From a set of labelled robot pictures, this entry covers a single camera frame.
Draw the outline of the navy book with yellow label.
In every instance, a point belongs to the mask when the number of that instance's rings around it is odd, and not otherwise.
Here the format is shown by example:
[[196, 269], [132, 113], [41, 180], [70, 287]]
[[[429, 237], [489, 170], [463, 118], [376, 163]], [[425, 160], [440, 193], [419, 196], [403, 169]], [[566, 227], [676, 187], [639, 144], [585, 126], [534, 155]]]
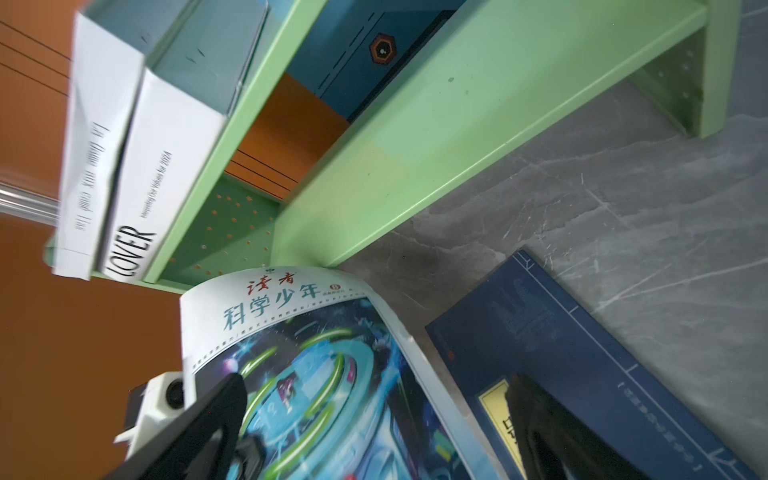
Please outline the navy book with yellow label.
[[654, 479], [750, 479], [744, 464], [527, 252], [427, 333], [511, 479], [523, 463], [506, 405], [529, 376]]

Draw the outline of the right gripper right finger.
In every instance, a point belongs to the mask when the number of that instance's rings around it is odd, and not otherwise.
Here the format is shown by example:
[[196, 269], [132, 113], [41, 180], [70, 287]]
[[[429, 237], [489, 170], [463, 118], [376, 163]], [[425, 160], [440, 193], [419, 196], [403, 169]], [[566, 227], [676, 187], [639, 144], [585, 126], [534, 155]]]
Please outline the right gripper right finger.
[[528, 479], [646, 479], [533, 379], [516, 374], [506, 393]]

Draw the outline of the LOVER black white book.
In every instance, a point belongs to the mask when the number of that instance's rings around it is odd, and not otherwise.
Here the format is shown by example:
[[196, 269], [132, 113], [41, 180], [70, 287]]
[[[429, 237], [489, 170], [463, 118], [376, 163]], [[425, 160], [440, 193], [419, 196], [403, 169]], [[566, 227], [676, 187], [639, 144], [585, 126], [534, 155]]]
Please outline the LOVER black white book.
[[193, 1], [150, 57], [115, 184], [100, 271], [143, 279], [228, 123], [265, 1]]

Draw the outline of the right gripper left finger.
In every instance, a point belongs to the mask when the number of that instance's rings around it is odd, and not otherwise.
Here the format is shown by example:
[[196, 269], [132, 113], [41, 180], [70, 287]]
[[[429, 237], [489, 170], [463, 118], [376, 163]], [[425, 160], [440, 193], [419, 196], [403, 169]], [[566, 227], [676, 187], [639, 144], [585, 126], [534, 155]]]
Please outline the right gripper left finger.
[[230, 374], [172, 420], [107, 479], [247, 479], [243, 378]]

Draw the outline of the colourful teal magazine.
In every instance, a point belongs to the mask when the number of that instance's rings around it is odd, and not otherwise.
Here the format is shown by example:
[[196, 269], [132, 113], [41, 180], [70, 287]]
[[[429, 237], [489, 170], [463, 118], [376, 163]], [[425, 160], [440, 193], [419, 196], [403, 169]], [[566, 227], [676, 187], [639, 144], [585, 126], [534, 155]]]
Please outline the colourful teal magazine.
[[361, 279], [248, 269], [180, 299], [185, 400], [239, 375], [239, 435], [264, 479], [496, 479], [499, 470], [404, 324]]

